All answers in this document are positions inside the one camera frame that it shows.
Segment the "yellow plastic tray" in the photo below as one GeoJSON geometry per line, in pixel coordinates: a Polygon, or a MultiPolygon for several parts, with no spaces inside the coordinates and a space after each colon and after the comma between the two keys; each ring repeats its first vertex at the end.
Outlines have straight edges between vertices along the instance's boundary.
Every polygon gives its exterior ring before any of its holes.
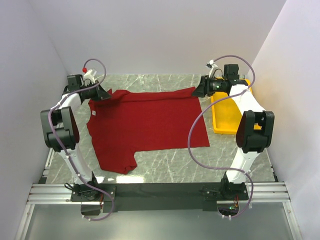
{"type": "MultiPolygon", "coordinates": [[[[210,100],[214,101],[226,98],[226,92],[216,92],[210,100]]],[[[244,111],[263,112],[265,109],[256,101],[251,90],[235,99],[229,98],[214,104],[212,107],[212,125],[216,134],[235,135],[237,133],[244,111]]]]}

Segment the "red t shirt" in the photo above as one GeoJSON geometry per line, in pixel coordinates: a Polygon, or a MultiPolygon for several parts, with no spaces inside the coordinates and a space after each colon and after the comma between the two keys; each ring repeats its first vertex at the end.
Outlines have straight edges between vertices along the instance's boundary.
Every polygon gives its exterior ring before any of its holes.
{"type": "Polygon", "coordinates": [[[108,91],[110,99],[88,102],[87,129],[100,168],[128,174],[136,152],[209,147],[200,101],[194,87],[167,92],[108,91]]]}

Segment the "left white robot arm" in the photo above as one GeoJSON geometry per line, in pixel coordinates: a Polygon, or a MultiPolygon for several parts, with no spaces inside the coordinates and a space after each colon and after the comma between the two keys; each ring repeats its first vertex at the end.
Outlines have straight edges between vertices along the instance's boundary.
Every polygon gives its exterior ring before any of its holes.
{"type": "Polygon", "coordinates": [[[81,201],[100,201],[112,197],[97,182],[92,170],[85,163],[80,150],[80,133],[74,112],[85,100],[101,101],[111,97],[98,82],[96,71],[84,75],[67,76],[67,86],[60,101],[40,113],[45,144],[58,153],[72,173],[73,184],[65,183],[74,197],[81,201]]]}

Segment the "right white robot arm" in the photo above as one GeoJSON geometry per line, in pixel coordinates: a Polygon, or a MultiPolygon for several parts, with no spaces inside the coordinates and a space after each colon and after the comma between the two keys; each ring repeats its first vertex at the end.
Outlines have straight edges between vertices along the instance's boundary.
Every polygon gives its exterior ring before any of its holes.
{"type": "Polygon", "coordinates": [[[257,102],[249,83],[240,78],[237,64],[226,64],[220,78],[215,77],[217,65],[210,62],[208,66],[209,74],[201,76],[192,96],[204,98],[215,93],[226,93],[224,99],[233,100],[241,119],[235,135],[237,152],[231,166],[224,169],[219,189],[206,189],[204,192],[216,200],[233,200],[237,197],[247,199],[245,181],[249,178],[254,160],[271,144],[275,115],[257,102]]]}

